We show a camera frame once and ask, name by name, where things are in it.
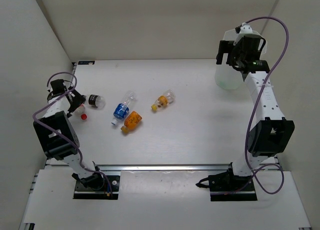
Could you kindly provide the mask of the clear red-label cola bottle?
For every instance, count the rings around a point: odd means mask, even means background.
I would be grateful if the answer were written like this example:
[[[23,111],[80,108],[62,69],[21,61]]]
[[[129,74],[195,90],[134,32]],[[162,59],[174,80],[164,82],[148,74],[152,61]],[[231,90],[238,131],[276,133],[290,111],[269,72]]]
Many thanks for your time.
[[[88,116],[86,114],[86,107],[84,104],[81,104],[76,110],[72,113],[73,116],[81,119],[82,121],[86,121]]]

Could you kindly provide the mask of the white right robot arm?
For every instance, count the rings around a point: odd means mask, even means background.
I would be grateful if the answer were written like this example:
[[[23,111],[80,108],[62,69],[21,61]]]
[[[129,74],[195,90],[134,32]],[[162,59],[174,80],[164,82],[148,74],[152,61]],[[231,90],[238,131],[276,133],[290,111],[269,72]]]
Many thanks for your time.
[[[260,35],[246,34],[238,42],[221,40],[216,56],[220,65],[227,55],[226,64],[241,73],[256,119],[246,135],[244,155],[231,164],[232,173],[225,176],[224,183],[232,190],[241,186],[242,177],[250,176],[263,161],[282,153],[295,129],[294,122],[285,118],[277,103],[268,79],[269,65],[260,59],[265,45],[266,40]]]

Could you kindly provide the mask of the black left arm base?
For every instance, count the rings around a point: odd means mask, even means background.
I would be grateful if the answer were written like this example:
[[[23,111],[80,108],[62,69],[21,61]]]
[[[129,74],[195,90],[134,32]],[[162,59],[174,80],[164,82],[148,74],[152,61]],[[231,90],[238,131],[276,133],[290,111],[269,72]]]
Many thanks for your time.
[[[120,175],[107,175],[106,178],[98,173],[80,179],[76,173],[72,174],[76,180],[73,198],[90,200],[118,200],[120,189]]]

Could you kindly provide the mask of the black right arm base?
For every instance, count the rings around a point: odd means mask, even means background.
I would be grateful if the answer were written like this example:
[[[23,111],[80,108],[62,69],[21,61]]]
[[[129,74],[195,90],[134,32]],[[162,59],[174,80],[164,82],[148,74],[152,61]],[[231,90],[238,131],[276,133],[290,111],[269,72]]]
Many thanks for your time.
[[[232,163],[227,171],[209,175],[195,184],[210,191],[211,201],[257,201],[252,175],[236,176]]]

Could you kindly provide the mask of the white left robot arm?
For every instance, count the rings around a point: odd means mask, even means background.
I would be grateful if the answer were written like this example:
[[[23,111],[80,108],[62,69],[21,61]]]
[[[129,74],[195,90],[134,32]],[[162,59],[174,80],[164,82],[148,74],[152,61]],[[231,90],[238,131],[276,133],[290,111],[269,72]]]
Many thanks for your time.
[[[35,118],[33,127],[40,145],[48,159],[62,161],[74,171],[72,177],[84,187],[99,190],[105,184],[105,178],[93,164],[87,167],[79,151],[80,142],[69,118],[84,102],[85,97],[65,80],[58,79],[50,83],[47,102],[49,107],[44,116]]]

